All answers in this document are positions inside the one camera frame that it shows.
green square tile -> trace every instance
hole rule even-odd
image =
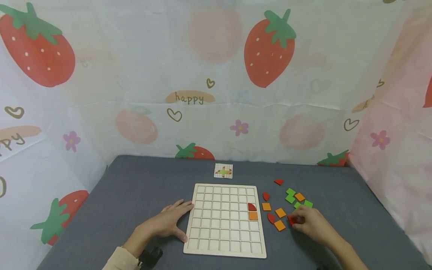
[[[304,205],[305,206],[307,206],[307,207],[310,207],[310,208],[312,208],[312,206],[314,205],[313,203],[311,203],[310,201],[308,201],[308,200],[305,200],[305,202],[304,202]]]
[[[286,193],[287,193],[289,196],[294,196],[294,195],[296,194],[296,192],[295,192],[294,190],[292,190],[291,188],[289,188],[289,189],[286,191]]]
[[[295,198],[291,195],[288,195],[285,197],[285,200],[288,201],[289,203],[294,203]]]

left hand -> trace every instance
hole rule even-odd
[[[167,237],[175,235],[183,242],[187,242],[186,234],[177,227],[177,221],[184,214],[192,210],[192,201],[183,203],[183,199],[168,205],[162,212],[138,225],[123,248],[138,258],[149,240],[154,236]]]

gray tablecloth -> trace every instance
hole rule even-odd
[[[89,195],[39,270],[101,269],[133,229],[180,198],[192,198],[195,183],[242,184],[268,192],[272,207],[291,187],[314,203],[355,248],[370,270],[430,270],[421,254],[351,168],[228,162],[233,179],[213,177],[215,161],[119,156]],[[280,187],[273,181],[283,179]],[[154,239],[163,256],[154,269],[340,269],[333,255],[305,235],[278,232],[263,216],[267,259],[183,254],[175,238]],[[179,222],[186,231],[189,215]]]

child's hand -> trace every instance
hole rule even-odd
[[[317,209],[301,205],[292,215],[298,222],[292,227],[299,232],[303,232],[319,244],[330,246],[338,241],[343,241]]]
[[[128,250],[135,258],[138,258],[149,240],[154,236],[175,235],[183,242],[187,242],[187,236],[177,227],[177,221],[193,207],[192,201],[183,203],[183,199],[168,205],[162,209],[161,213],[136,227],[123,248]]]
[[[178,200],[162,209],[161,213],[145,221],[140,226],[150,231],[152,236],[167,237],[175,235],[183,242],[187,242],[187,236],[177,227],[177,221],[192,210],[193,207],[192,201],[183,203],[183,199]]]

beige sleeve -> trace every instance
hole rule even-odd
[[[138,270],[138,259],[126,249],[117,247],[102,270]]]

